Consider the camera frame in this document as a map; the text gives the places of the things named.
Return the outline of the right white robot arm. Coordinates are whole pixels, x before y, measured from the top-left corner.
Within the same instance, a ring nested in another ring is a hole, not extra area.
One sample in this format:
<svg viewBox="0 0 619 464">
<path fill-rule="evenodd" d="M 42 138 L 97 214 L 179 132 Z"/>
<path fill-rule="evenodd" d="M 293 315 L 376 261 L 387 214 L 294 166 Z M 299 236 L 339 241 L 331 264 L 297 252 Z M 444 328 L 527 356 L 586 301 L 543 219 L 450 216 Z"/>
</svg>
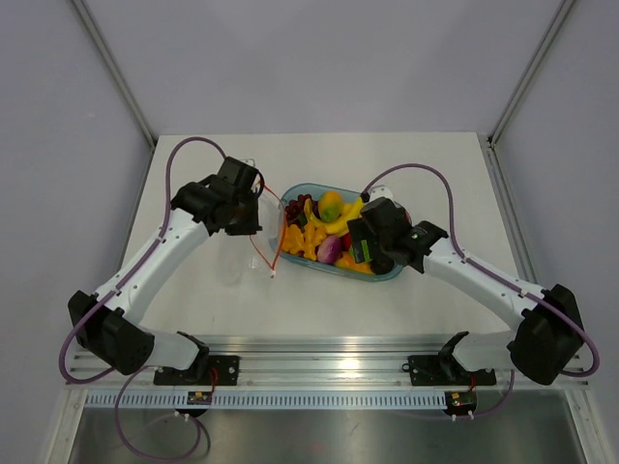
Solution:
<svg viewBox="0 0 619 464">
<path fill-rule="evenodd" d="M 575 296 L 557 284 L 551 289 L 507 275 L 457 249 L 448 233 L 423 220 L 412 224 L 406 211 L 387 197 L 360 197 L 359 218 L 350 222 L 353 246 L 370 250 L 463 292 L 508 327 L 500 333 L 454 335 L 439 351 L 439 371 L 460 383 L 484 369 L 513 369 L 529 380 L 551 385 L 584 343 Z"/>
</svg>

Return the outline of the dark purple plum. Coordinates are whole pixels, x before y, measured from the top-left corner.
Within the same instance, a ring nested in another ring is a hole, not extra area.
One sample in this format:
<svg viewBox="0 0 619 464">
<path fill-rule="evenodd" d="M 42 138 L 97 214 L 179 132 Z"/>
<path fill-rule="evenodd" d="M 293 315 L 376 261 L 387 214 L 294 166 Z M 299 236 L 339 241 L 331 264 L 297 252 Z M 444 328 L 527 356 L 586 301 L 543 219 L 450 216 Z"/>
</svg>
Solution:
<svg viewBox="0 0 619 464">
<path fill-rule="evenodd" d="M 396 263 L 386 257 L 386 258 L 377 258 L 372 260 L 370 263 L 371 271 L 377 276 L 383 276 L 390 273 L 393 268 L 396 266 Z"/>
</svg>

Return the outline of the clear orange zip top bag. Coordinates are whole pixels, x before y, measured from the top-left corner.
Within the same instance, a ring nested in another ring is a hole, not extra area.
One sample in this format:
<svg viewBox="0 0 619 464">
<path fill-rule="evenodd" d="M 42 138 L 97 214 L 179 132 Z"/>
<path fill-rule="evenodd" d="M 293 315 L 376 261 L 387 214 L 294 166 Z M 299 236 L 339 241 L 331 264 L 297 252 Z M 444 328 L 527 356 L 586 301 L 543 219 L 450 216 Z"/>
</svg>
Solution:
<svg viewBox="0 0 619 464">
<path fill-rule="evenodd" d="M 260 231 L 250 236 L 224 235 L 221 239 L 216 274 L 224 286 L 276 277 L 285 218 L 283 204 L 270 187 L 265 187 L 258 198 L 257 212 Z"/>
</svg>

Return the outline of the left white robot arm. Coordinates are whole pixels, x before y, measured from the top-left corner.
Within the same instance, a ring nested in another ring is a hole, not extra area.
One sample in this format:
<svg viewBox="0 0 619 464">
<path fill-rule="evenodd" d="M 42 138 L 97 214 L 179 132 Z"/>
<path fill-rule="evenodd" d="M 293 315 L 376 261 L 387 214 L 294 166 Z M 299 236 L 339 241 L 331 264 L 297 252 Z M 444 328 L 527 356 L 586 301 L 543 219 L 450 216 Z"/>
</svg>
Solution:
<svg viewBox="0 0 619 464">
<path fill-rule="evenodd" d="M 227 157 L 219 171 L 177 192 L 168 190 L 162 225 L 149 242 L 93 294 L 69 301 L 77 344 L 123 375 L 146 366 L 173 368 L 189 385 L 208 375 L 208 349 L 187 333 L 141 327 L 146 310 L 178 267 L 212 235 L 260 231 L 264 178 L 248 159 Z"/>
</svg>

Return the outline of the green round vegetable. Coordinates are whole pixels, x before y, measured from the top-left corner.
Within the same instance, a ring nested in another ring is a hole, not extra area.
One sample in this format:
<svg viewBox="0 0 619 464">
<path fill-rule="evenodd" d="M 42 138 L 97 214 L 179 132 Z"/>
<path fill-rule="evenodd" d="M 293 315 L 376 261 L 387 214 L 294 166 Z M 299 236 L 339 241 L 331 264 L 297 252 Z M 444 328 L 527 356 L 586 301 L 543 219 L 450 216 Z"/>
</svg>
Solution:
<svg viewBox="0 0 619 464">
<path fill-rule="evenodd" d="M 371 260 L 368 244 L 366 242 L 361 242 L 358 246 L 358 257 L 360 262 L 368 262 Z"/>
</svg>

